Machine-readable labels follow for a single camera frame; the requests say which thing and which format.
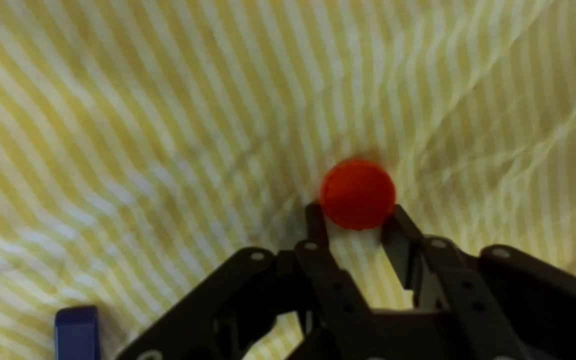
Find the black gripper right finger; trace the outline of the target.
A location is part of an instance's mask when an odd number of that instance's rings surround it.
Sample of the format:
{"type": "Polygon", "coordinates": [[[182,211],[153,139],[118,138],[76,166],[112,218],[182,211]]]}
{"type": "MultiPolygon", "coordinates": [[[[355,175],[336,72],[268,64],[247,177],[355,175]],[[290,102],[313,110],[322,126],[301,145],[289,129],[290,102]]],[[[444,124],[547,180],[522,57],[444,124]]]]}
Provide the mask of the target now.
{"type": "Polygon", "coordinates": [[[448,237],[425,233],[396,206],[381,242],[415,308],[443,320],[443,340],[454,360],[532,360],[498,300],[469,255],[448,237]]]}

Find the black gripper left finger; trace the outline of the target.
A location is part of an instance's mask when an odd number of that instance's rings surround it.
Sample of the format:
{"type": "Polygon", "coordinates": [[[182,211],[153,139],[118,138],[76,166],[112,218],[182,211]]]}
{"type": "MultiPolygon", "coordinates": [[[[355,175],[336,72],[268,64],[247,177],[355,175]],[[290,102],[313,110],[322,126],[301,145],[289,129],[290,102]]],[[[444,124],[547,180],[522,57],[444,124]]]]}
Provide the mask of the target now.
{"type": "Polygon", "coordinates": [[[307,237],[296,243],[308,301],[301,311],[305,330],[294,360],[396,360],[350,274],[330,251],[322,206],[307,206],[307,237]]]}

